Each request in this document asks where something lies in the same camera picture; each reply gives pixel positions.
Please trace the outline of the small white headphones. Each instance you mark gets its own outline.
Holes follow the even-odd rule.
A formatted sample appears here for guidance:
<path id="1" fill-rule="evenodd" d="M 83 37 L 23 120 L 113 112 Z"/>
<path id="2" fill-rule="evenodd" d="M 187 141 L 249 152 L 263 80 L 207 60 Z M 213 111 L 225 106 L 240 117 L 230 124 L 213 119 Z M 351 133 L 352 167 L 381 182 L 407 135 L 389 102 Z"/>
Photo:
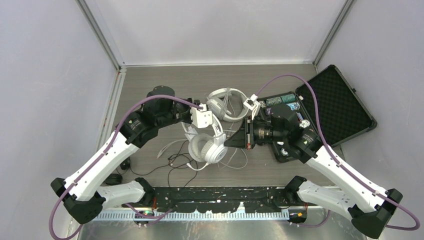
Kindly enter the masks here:
<path id="1" fill-rule="evenodd" d="M 214 135 L 211 136 L 206 133 L 198 133 L 193 127 L 187 123 L 181 123 L 185 136 L 188 139 L 189 155 L 198 163 L 205 163 L 201 168 L 194 168 L 190 163 L 186 165 L 194 170 L 201 171 L 211 164 L 217 164 L 221 161 L 226 153 L 228 147 L 224 146 L 226 134 L 219 119 L 213 114 L 213 124 L 211 125 Z"/>

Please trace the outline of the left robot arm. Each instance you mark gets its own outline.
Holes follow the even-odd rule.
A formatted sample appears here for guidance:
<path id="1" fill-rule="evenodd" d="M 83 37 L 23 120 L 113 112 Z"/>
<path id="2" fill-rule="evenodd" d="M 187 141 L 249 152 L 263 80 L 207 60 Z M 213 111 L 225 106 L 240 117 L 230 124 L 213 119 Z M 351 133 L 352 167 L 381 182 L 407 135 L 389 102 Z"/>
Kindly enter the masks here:
<path id="1" fill-rule="evenodd" d="M 172 88 L 156 86 L 127 111 L 106 143 L 79 170 L 51 182 L 59 197 L 55 206 L 63 203 L 81 225 L 111 207 L 127 203 L 148 207 L 154 190 L 144 178 L 112 186 L 104 186 L 104 181 L 124 160 L 157 137 L 159 129 L 180 122 L 191 124 L 198 113 L 206 110 L 198 99 L 179 98 Z"/>

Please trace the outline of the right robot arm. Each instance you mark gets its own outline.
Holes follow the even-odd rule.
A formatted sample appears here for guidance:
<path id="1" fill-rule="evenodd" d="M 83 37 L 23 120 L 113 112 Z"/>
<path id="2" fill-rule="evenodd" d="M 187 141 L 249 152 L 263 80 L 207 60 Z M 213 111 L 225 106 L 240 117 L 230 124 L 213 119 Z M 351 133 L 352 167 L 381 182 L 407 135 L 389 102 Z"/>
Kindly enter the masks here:
<path id="1" fill-rule="evenodd" d="M 339 191 L 330 190 L 295 176 L 285 186 L 288 203 L 324 207 L 351 221 L 367 237 L 380 237 L 403 195 L 394 188 L 385 189 L 373 183 L 351 167 L 322 142 L 316 131 L 301 127 L 296 112 L 289 106 L 273 106 L 265 120 L 246 117 L 224 144 L 251 150 L 258 144 L 273 142 L 281 142 L 289 157 L 319 171 L 339 188 Z"/>

